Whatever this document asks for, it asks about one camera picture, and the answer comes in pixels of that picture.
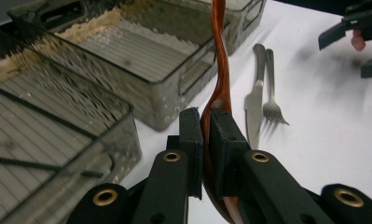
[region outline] black tool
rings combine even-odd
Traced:
[[[371,199],[340,184],[320,196],[303,189],[273,155],[250,149],[228,112],[212,108],[210,128],[216,195],[238,197],[243,223],[372,224]],[[202,143],[198,111],[183,111],[179,136],[168,137],[147,179],[128,190],[95,187],[67,223],[187,223],[187,198],[201,198]]]
[[[365,41],[372,40],[372,0],[346,8],[341,22],[319,36],[319,48],[324,49],[346,35],[349,30],[361,30]],[[372,60],[361,67],[361,77],[372,77]]]

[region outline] silver knife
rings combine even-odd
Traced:
[[[259,134],[262,122],[262,88],[264,86],[264,73],[266,64],[265,47],[261,44],[254,46],[257,60],[257,74],[255,85],[250,94],[246,96],[244,106],[246,109],[247,136],[252,149],[258,149]]]

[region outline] white table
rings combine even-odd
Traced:
[[[244,97],[255,79],[253,45],[274,50],[277,102],[291,126],[263,124],[260,149],[273,154],[298,183],[320,194],[341,183],[372,198],[372,78],[360,78],[360,64],[372,59],[372,42],[362,52],[351,46],[351,33],[319,51],[320,33],[339,16],[268,0],[259,27],[229,57],[233,117],[246,136]],[[189,105],[207,104],[212,80]],[[263,103],[268,100],[264,89]],[[178,134],[178,120],[156,133],[136,121],[144,156],[122,181],[125,187],[148,176],[168,135]],[[188,223],[226,223],[204,193],[191,198]]]

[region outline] silver fork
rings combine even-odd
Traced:
[[[262,111],[264,117],[267,120],[274,122],[274,123],[284,123],[290,125],[287,121],[285,121],[281,108],[275,102],[275,75],[274,75],[274,63],[273,63],[273,50],[267,49],[267,68],[268,68],[268,76],[269,76],[269,84],[270,84],[270,97],[269,100],[264,104]]]

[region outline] clear plastic container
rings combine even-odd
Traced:
[[[35,49],[129,100],[137,119],[162,131],[217,72],[210,13],[123,2],[46,0],[8,15]]]
[[[211,0],[166,0],[179,6],[204,12],[211,11]],[[231,55],[259,25],[267,0],[228,0],[226,19],[230,22],[226,36],[227,53]]]
[[[63,223],[141,155],[129,103],[0,32],[0,223]]]

